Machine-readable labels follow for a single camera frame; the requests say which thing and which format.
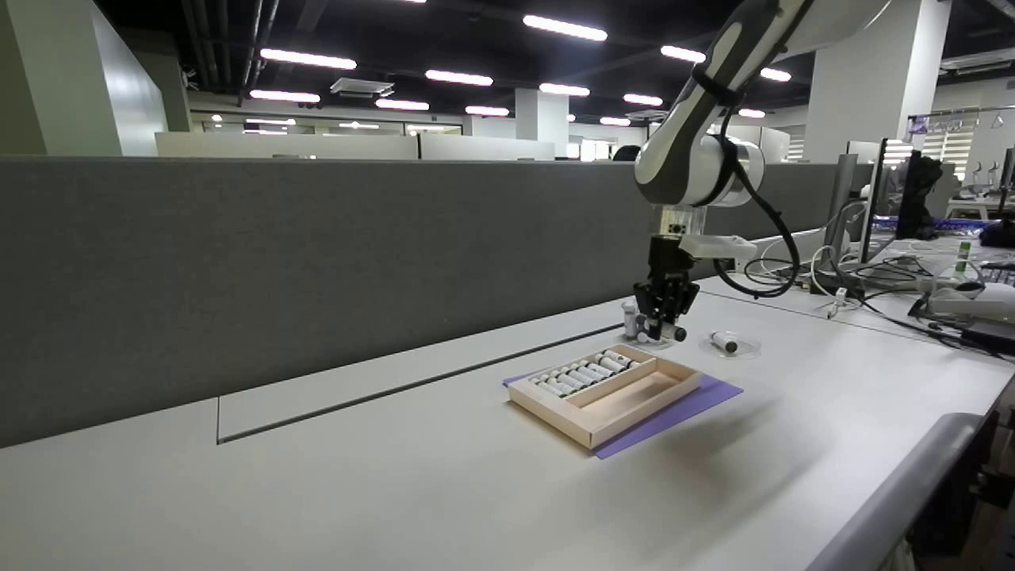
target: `robotic arm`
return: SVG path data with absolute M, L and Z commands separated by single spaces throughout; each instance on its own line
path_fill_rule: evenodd
M 652 278 L 634 284 L 645 334 L 677 338 L 677 327 L 692 310 L 692 246 L 700 236 L 700 210 L 746 204 L 762 185 L 757 149 L 707 129 L 739 106 L 744 90 L 762 67 L 776 58 L 817 50 L 875 23 L 892 0 L 746 0 L 717 34 L 707 60 L 682 87 L 669 121 L 642 149 L 634 176 L 652 204 L 664 205 L 660 234 L 652 244 Z

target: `white wall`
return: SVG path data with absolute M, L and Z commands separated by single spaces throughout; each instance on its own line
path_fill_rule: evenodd
M 901 135 L 933 106 L 953 0 L 892 4 L 880 23 L 817 53 L 807 158 L 834 162 L 847 138 Z
M 647 127 L 571 123 L 571 138 L 606 138 L 611 144 L 645 144 Z
M 571 99 L 536 87 L 513 87 L 517 138 L 552 142 L 559 156 L 567 156 L 567 115 Z
M 974 129 L 970 170 L 977 166 L 1002 166 L 1007 149 L 1015 144 L 1015 79 L 939 85 L 933 112 L 955 115 L 955 123 Z M 792 138 L 807 138 L 807 115 L 807 104 L 776 106 L 766 123 L 787 129 Z
M 263 133 L 158 133 L 158 156 L 184 158 L 346 158 L 417 162 L 417 135 L 263 135 Z
M 26 64 L 45 156 L 120 156 L 92 0 L 5 0 Z
M 517 138 L 517 121 L 511 121 L 511 116 L 470 116 L 468 135 Z
M 45 156 L 43 127 L 32 104 L 29 72 L 9 19 L 9 6 L 0 4 L 0 156 Z
M 125 156 L 156 156 L 156 133 L 164 129 L 164 104 L 153 76 L 120 40 L 113 24 L 92 6 L 103 76 Z
M 771 129 L 766 123 L 732 121 L 731 135 L 755 142 L 762 149 L 766 166 L 776 166 L 789 156 L 789 133 Z

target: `cubicle divider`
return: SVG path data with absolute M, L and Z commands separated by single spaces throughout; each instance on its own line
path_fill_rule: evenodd
M 417 135 L 391 133 L 158 133 L 162 158 L 419 162 Z
M 0 443 L 609 302 L 652 230 L 632 166 L 0 158 Z
M 557 162 L 557 144 L 540 138 L 493 138 L 419 133 L 423 162 Z

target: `wooden tray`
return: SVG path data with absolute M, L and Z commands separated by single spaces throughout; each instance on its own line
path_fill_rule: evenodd
M 627 344 L 611 344 L 634 363 L 603 383 L 559 397 L 540 388 L 544 374 L 509 383 L 511 401 L 559 428 L 584 451 L 596 451 L 606 439 L 642 425 L 655 412 L 699 390 L 700 374 L 668 359 L 642 354 Z

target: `ceiling light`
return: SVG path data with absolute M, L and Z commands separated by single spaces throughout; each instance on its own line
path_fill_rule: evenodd
M 382 123 L 358 123 L 358 121 L 348 121 L 348 123 L 340 123 L 340 129 L 382 129 Z
M 775 68 L 775 67 L 766 67 L 762 76 L 766 76 L 767 81 L 792 81 L 792 72 Z
M 321 104 L 319 90 L 273 90 L 273 87 L 253 87 L 250 99 L 259 102 L 301 102 L 301 104 Z
M 606 123 L 606 127 L 632 127 L 627 116 L 599 116 L 599 123 Z
M 256 127 L 296 127 L 296 116 L 249 116 L 249 123 L 256 123 Z
M 744 106 L 739 116 L 757 116 L 757 121 L 762 121 L 766 112 L 757 112 L 757 106 Z
M 431 112 L 430 102 L 408 102 L 408 99 L 379 99 L 379 106 L 393 106 L 393 112 Z
M 478 116 L 509 116 L 509 106 L 487 106 L 487 104 L 470 104 L 468 115 L 478 115 Z
M 703 64 L 707 60 L 700 50 L 689 50 L 689 47 L 677 47 L 677 43 L 664 43 L 660 53 L 669 58 L 669 60 L 689 60 L 689 64 Z
M 566 94 L 566 99 L 586 99 L 590 94 L 586 85 L 566 85 L 566 81 L 544 81 L 540 90 Z
M 301 53 L 301 50 L 263 47 L 259 58 L 263 60 L 281 60 L 281 64 L 296 64 L 296 67 L 356 68 L 356 60 L 328 58 L 328 53 Z
M 452 68 L 430 68 L 425 79 L 431 79 L 431 81 L 461 81 L 461 85 L 495 85 L 493 76 L 452 72 Z
M 624 102 L 627 102 L 627 104 L 664 106 L 664 99 L 656 99 L 656 94 L 642 94 L 642 90 L 627 90 Z
M 524 24 L 544 29 L 552 34 L 584 39 L 584 40 L 606 40 L 609 39 L 603 29 L 577 24 L 577 23 L 566 23 L 566 19 L 547 19 L 547 15 L 524 15 Z

